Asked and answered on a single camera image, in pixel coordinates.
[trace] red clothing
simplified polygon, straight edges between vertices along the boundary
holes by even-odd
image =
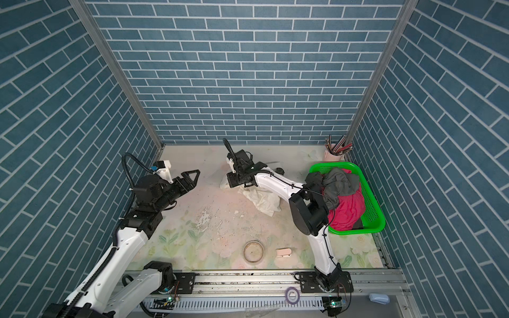
[[[348,169],[343,169],[343,171],[347,174],[352,173]],[[334,220],[332,219],[334,210],[329,211],[330,226],[338,231],[350,230],[366,210],[361,184],[359,183],[359,189],[354,194],[337,196],[337,198],[340,200],[340,204],[335,209]]]

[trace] purple tape roll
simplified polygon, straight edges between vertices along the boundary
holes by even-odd
[[[290,300],[289,295],[290,295],[291,292],[295,292],[295,294],[297,295],[297,300],[295,300],[295,301],[291,301]],[[287,290],[285,291],[285,299],[287,300],[287,302],[290,305],[296,305],[299,302],[299,300],[300,300],[299,291],[295,287],[288,287]]]

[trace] green plastic basket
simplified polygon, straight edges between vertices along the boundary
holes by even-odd
[[[321,174],[326,174],[331,171],[332,168],[339,167],[342,169],[351,170],[353,174],[359,176],[360,184],[362,186],[362,195],[364,196],[364,204],[366,205],[366,211],[360,217],[362,220],[363,229],[351,229],[347,231],[337,231],[329,227],[329,232],[338,235],[350,235],[350,234],[362,234],[362,233],[377,233],[383,230],[385,227],[385,217],[378,205],[375,196],[371,192],[370,186],[367,185],[366,178],[362,174],[359,166],[351,162],[324,162],[317,163],[309,168],[309,172],[319,171]]]

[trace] crumpled white towel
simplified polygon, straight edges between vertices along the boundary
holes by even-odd
[[[229,188],[228,180],[226,176],[224,176],[221,184],[219,185],[221,189]],[[262,212],[272,217],[274,212],[281,211],[279,207],[279,196],[272,191],[262,189],[260,187],[244,187],[244,185],[239,186],[239,193],[247,197],[251,202],[254,203],[254,207]]]

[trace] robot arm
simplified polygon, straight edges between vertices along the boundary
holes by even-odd
[[[138,162],[132,155],[126,155]],[[194,189],[200,176],[199,170],[193,170],[183,172],[182,178],[170,179],[169,162],[166,161],[156,162],[152,170],[155,173],[142,177],[131,186],[137,197],[136,206],[129,207],[129,212],[121,218],[108,251],[64,303],[51,304],[43,318],[124,318],[150,293],[167,294],[174,287],[172,265],[150,262],[133,282],[108,302],[127,266],[161,222],[161,211],[176,204],[177,198]],[[128,170],[126,175],[131,183]]]
[[[329,210],[325,205],[325,196],[321,194],[321,186],[289,180],[282,175],[282,169],[273,171],[263,162],[254,163],[252,156],[248,157],[244,150],[234,153],[226,138],[223,142],[229,152],[227,162],[232,168],[232,172],[227,174],[230,187],[241,184],[259,186],[274,192],[290,204],[295,226],[309,239],[315,256],[318,283],[324,290],[332,290],[337,286],[343,271],[333,255],[327,234]]]

